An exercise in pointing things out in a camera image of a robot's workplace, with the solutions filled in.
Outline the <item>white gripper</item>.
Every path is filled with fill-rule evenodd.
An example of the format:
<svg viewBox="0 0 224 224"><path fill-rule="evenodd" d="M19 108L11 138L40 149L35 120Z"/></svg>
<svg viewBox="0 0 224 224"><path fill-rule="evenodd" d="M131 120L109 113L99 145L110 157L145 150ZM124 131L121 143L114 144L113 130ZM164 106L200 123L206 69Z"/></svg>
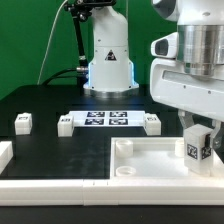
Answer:
<svg viewBox="0 0 224 224"><path fill-rule="evenodd" d="M195 125L193 113L215 119L210 147L218 150L224 137L224 65L216 65L208 78L185 73L184 64L176 60L178 40L174 32L152 42L155 59L150 68L150 94L156 102L181 109L178 117L183 135Z"/></svg>

